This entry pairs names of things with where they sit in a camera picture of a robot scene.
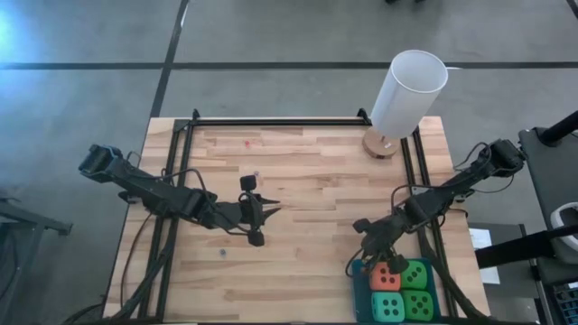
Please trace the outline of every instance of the blue container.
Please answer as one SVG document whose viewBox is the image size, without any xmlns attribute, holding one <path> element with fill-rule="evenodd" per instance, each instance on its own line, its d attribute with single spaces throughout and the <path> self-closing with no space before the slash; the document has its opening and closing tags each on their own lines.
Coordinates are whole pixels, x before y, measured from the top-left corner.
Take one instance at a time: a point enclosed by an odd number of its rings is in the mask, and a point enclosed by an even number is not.
<svg viewBox="0 0 578 325">
<path fill-rule="evenodd" d="M 429 260 L 425 258 L 411 258 L 408 260 L 414 260 L 422 262 L 427 270 L 427 286 L 425 290 L 430 293 L 433 300 L 433 318 L 430 321 L 420 321 L 420 320 L 404 320 L 404 324 L 407 323 L 434 323 L 439 321 L 441 317 L 440 313 L 440 302 L 437 299 L 437 292 L 435 290 L 434 281 L 434 271 L 432 270 L 432 264 Z M 373 319 L 373 311 L 371 307 L 371 294 L 373 291 L 369 287 L 369 276 L 361 272 L 363 268 L 363 262 L 361 260 L 355 260 L 351 264 L 351 271 L 353 273 L 353 310 L 355 311 L 355 319 L 357 322 L 376 322 Z M 384 322 L 383 324 L 400 324 L 394 322 Z"/>
</svg>

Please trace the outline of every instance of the cable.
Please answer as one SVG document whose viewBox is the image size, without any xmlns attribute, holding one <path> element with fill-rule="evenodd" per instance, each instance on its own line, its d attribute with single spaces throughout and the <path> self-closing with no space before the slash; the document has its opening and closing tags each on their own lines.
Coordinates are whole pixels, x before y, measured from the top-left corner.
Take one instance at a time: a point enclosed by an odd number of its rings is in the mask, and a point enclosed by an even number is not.
<svg viewBox="0 0 578 325">
<path fill-rule="evenodd" d="M 505 189 L 507 189 L 510 185 L 512 185 L 512 182 L 514 182 L 514 176 L 516 176 L 515 174 L 512 174 L 512 176 L 509 179 L 509 182 L 506 186 L 502 187 L 501 189 L 497 189 L 497 190 L 476 190 L 476 189 L 472 189 L 475 190 L 479 193 L 484 193 L 484 194 L 492 194 L 492 193 L 498 193 L 501 192 Z"/>
<path fill-rule="evenodd" d="M 196 174 L 197 174 L 197 177 L 199 177 L 199 181 L 200 181 L 201 187 L 202 187 L 204 190 L 207 190 L 207 189 L 205 188 L 205 183 L 204 183 L 204 181 L 202 180 L 202 177 L 200 176 L 200 172 L 199 172 L 196 168 L 192 168 L 192 167 L 191 167 L 191 168 L 187 168 L 187 169 L 184 170 L 184 171 L 178 171 L 178 172 L 174 172 L 174 173 L 171 173 L 171 174 L 168 174 L 168 175 L 161 175 L 161 176 L 141 176 L 141 175 L 134 175 L 133 173 L 129 173 L 129 175 L 132 176 L 132 177 L 136 177 L 136 178 L 140 178 L 140 179 L 145 179 L 145 180 L 164 180 L 164 179 L 167 179 L 167 178 L 172 178 L 172 177 L 174 177 L 174 176 L 179 176 L 179 175 L 181 175 L 181 174 L 183 174 L 183 173 L 187 173 L 187 172 L 194 172 L 194 173 L 196 173 Z"/>
<path fill-rule="evenodd" d="M 395 207 L 398 207 L 399 205 L 403 204 L 403 202 L 400 202 L 398 204 L 395 204 L 395 197 L 396 197 L 396 192 L 398 190 L 402 190 L 404 188 L 410 188 L 410 187 L 416 187 L 416 188 L 421 188 L 421 189 L 435 189 L 435 188 L 439 188 L 439 186 L 432 186 L 432 185 L 415 185 L 415 184 L 405 184 L 405 185 L 400 185 L 397 186 L 396 188 L 394 188 L 394 190 L 391 192 L 391 197 L 389 198 L 391 201 L 391 213 L 394 213 L 394 209 Z"/>
<path fill-rule="evenodd" d="M 161 176 L 164 176 L 164 175 L 166 175 L 166 168 L 161 169 Z M 169 184 L 171 184 L 171 186 L 174 186 L 173 178 L 171 178 L 171 180 L 169 181 Z"/>
<path fill-rule="evenodd" d="M 348 271 L 350 269 L 351 264 L 353 263 L 353 260 L 355 259 L 355 257 L 359 255 L 359 253 L 361 253 L 361 251 L 363 251 L 363 247 L 360 248 L 357 252 L 355 252 L 355 254 L 347 262 L 347 265 L 345 265 L 345 275 L 347 275 L 348 277 L 353 277 L 353 274 L 350 274 Z"/>
<path fill-rule="evenodd" d="M 143 160 L 143 156 L 140 155 L 138 152 L 136 151 L 131 151 L 130 153 L 128 153 L 128 155 L 126 156 L 126 161 L 130 163 L 130 156 L 134 154 L 138 157 L 138 162 L 136 163 L 136 165 L 138 166 L 139 163 L 141 163 L 141 160 Z"/>
<path fill-rule="evenodd" d="M 2 290 L 2 293 L 0 293 L 0 301 L 2 301 L 4 299 L 4 296 L 8 292 L 8 289 L 10 289 L 10 287 L 12 286 L 12 282 L 14 281 L 14 278 L 16 277 L 16 272 L 18 271 L 18 268 L 19 268 L 19 266 L 18 266 L 18 254 L 16 252 L 16 238 L 14 237 L 14 234 L 11 231 L 8 231 L 8 236 L 12 240 L 12 256 L 13 256 L 13 260 L 14 260 L 14 270 L 12 271 L 12 274 L 10 275 L 10 280 L 8 280 L 6 287 Z"/>
<path fill-rule="evenodd" d="M 149 213 L 149 215 L 144 219 L 143 224 L 136 232 L 135 240 L 133 240 L 133 244 L 130 246 L 130 251 L 128 252 L 128 257 L 126 258 L 125 269 L 123 270 L 123 276 L 120 279 L 120 308 L 123 308 L 124 302 L 124 291 L 125 291 L 125 279 L 126 279 L 126 272 L 128 271 L 128 265 L 130 264 L 131 258 L 133 258 L 133 253 L 135 252 L 136 242 L 138 242 L 138 238 L 143 233 L 143 229 L 145 229 L 146 221 L 153 215 L 153 212 Z"/>
<path fill-rule="evenodd" d="M 467 163 L 471 157 L 471 155 L 473 154 L 474 151 L 476 151 L 476 149 L 481 146 L 481 145 L 485 145 L 486 147 L 488 147 L 488 144 L 484 143 L 484 142 L 480 142 L 477 143 L 476 145 L 473 146 L 473 148 L 471 148 L 470 152 L 468 153 L 468 155 L 466 156 L 466 159 L 463 160 L 463 162 L 460 162 L 458 164 L 456 164 L 455 166 L 453 166 L 453 169 L 455 171 L 460 171 L 460 169 L 458 169 L 458 167 L 462 166 L 463 164 Z"/>
<path fill-rule="evenodd" d="M 440 228 L 441 228 L 443 226 L 443 224 L 445 223 L 445 213 L 443 213 L 441 216 L 438 216 L 438 218 L 439 217 L 442 217 L 442 221 L 440 221 Z M 432 224 L 429 224 L 429 223 L 425 224 L 425 226 L 430 228 L 430 229 L 432 228 Z"/>
<path fill-rule="evenodd" d="M 463 214 L 466 215 L 466 218 L 468 218 L 470 216 L 470 213 L 468 213 L 468 211 L 466 211 L 465 209 L 454 209 L 454 208 L 449 208 L 449 211 L 460 211 L 463 212 Z"/>
<path fill-rule="evenodd" d="M 86 313 L 88 313 L 89 311 L 92 311 L 102 305 L 104 305 L 105 303 L 100 302 L 100 303 L 95 303 L 93 305 L 90 305 L 88 307 L 85 307 L 75 313 L 73 313 L 72 315 L 70 315 L 63 323 L 62 325 L 70 325 L 73 324 L 75 321 L 79 320 L 80 317 L 84 316 Z"/>
</svg>

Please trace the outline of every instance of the orange die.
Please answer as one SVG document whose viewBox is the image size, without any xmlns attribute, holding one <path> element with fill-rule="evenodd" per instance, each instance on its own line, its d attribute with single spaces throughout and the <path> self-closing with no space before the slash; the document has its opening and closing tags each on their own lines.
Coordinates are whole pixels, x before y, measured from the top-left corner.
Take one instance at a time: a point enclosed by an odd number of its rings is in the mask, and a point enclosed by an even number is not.
<svg viewBox="0 0 578 325">
<path fill-rule="evenodd" d="M 390 274 L 387 263 L 380 262 L 371 271 L 369 286 L 373 291 L 399 291 L 401 277 L 399 274 Z"/>
</svg>

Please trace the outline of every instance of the gray floor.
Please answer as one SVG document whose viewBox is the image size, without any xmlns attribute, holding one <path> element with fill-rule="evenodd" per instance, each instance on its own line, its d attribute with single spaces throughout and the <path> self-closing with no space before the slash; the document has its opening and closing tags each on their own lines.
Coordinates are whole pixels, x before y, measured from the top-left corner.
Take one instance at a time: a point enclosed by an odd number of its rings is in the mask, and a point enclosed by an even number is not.
<svg viewBox="0 0 578 325">
<path fill-rule="evenodd" d="M 163 62 L 179 3 L 0 1 L 0 62 Z M 564 0 L 198 0 L 175 61 L 389 61 L 409 48 L 446 61 L 576 60 L 577 30 Z M 204 116 L 351 116 L 373 106 L 386 73 L 173 71 L 161 116 L 193 108 Z M 141 150 L 160 75 L 0 70 L 0 187 L 28 209 L 74 222 L 69 237 L 42 241 L 14 324 L 60 323 L 106 293 L 126 205 L 117 187 L 84 179 L 77 167 L 93 143 Z M 578 70 L 451 70 L 429 114 L 443 117 L 457 162 L 478 141 L 516 140 L 518 130 L 574 111 L 577 79 Z M 527 172 L 467 208 L 475 221 L 544 228 Z M 515 306 L 526 308 L 491 297 L 490 305 L 508 320 Z"/>
</svg>

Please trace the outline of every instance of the butcher block tabletop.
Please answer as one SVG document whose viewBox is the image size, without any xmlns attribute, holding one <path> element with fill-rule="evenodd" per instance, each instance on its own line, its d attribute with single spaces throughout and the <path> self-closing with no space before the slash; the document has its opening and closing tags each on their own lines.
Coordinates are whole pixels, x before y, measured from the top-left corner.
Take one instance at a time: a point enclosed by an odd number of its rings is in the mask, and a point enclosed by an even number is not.
<svg viewBox="0 0 578 325">
<path fill-rule="evenodd" d="M 174 120 L 151 119 L 141 169 L 159 175 L 165 167 Z M 440 184 L 453 175 L 442 120 L 427 116 L 420 129 L 432 184 Z M 251 246 L 246 237 L 181 220 L 163 321 L 355 321 L 352 281 L 344 269 L 360 249 L 363 235 L 351 224 L 389 213 L 391 191 L 407 183 L 401 150 L 386 160 L 368 156 L 361 144 L 367 126 L 195 126 L 193 130 L 189 166 L 202 173 L 207 189 L 219 195 L 219 201 L 236 202 L 239 177 L 254 174 L 255 192 L 281 201 L 274 207 L 282 209 L 262 227 L 266 244 L 261 247 Z M 417 172 L 413 141 L 409 143 Z M 176 171 L 182 146 L 183 136 Z M 187 175 L 186 186 L 200 187 L 194 173 Z M 399 191 L 396 201 L 407 195 Z M 121 275 L 148 214 L 141 204 L 131 205 L 127 212 L 105 316 L 120 308 Z M 165 222 L 164 235 L 169 220 Z M 125 299 L 145 275 L 153 229 L 154 218 L 149 218 L 126 273 Z M 447 214 L 442 235 L 452 277 L 474 305 L 489 314 L 463 213 Z M 396 251 L 406 258 L 419 257 L 416 235 L 403 235 Z M 152 290 L 151 315 L 160 278 Z M 447 314 L 437 277 L 436 286 L 442 314 Z"/>
</svg>

